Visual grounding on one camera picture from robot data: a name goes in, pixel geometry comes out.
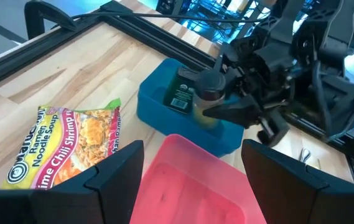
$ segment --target wooden table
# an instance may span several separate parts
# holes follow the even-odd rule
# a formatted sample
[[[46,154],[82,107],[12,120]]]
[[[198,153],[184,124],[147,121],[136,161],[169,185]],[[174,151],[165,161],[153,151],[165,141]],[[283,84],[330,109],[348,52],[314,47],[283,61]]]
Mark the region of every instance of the wooden table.
[[[156,13],[137,1],[124,0],[121,3],[135,12]],[[180,24],[170,19],[148,20],[202,51],[217,56],[218,47],[215,44]],[[135,139],[144,140],[146,170],[165,136],[136,116],[137,91],[139,84],[163,59],[164,55],[121,31],[107,24],[98,24],[2,81],[0,185],[15,161],[24,136],[35,123],[37,107],[42,104],[83,110],[101,108],[110,100],[121,98],[120,147]],[[258,129],[259,127],[252,127],[246,130],[244,138],[256,139]],[[296,128],[292,127],[275,149],[298,158],[303,147],[311,150],[313,157],[319,160],[322,170],[353,181],[342,153]],[[240,149],[225,156],[223,160],[244,171]]]

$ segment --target ramen package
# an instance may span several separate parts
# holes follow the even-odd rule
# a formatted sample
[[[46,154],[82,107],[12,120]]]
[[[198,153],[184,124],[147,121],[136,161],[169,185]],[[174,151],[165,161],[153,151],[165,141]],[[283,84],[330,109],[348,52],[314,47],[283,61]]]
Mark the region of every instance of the ramen package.
[[[40,106],[3,189],[49,189],[119,148],[119,99],[103,109]]]

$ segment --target gray floor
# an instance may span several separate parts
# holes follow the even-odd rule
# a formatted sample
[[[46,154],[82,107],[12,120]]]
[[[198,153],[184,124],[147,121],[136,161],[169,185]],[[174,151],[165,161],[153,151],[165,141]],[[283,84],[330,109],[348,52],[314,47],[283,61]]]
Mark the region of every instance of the gray floor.
[[[27,32],[24,19],[24,5],[29,0],[0,0],[0,26],[11,31],[24,40],[27,40]],[[97,9],[109,0],[44,0],[59,7],[68,15],[76,15]],[[155,8],[157,0],[140,0],[147,6]],[[45,28],[49,30],[54,24],[46,21]],[[17,46],[13,42],[0,35],[0,54]]]

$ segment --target black metal frame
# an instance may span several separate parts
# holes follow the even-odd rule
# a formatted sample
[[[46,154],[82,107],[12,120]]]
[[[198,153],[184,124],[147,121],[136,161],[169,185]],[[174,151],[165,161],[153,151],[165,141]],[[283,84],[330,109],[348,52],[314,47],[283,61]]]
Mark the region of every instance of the black metal frame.
[[[111,1],[102,5],[95,12],[131,12],[131,10],[118,2]],[[201,71],[207,68],[213,68],[215,65],[215,58],[209,54],[202,52],[141,17],[95,16],[73,21],[59,9],[40,1],[28,2],[25,8],[25,15],[26,21],[30,21],[26,24],[30,39],[45,32],[44,26],[42,26],[44,19],[57,23],[61,29],[55,30],[1,57],[0,81],[100,22],[105,22],[119,29],[138,41],[158,50],[160,53],[179,60],[191,69]],[[316,138],[320,138],[322,130],[314,127],[310,123],[306,123],[302,118],[292,114],[285,114],[285,118],[294,126],[303,129]],[[351,136],[346,135],[328,144],[346,154],[354,176],[350,159],[354,159],[354,152],[347,149],[347,143],[353,140]]]

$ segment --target jar lid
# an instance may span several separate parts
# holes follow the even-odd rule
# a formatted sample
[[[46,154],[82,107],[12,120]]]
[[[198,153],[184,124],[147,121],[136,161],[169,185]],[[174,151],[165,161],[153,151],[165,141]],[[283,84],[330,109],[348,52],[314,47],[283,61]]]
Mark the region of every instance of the jar lid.
[[[195,93],[202,100],[219,100],[225,94],[225,85],[225,76],[221,72],[204,70],[195,82]]]

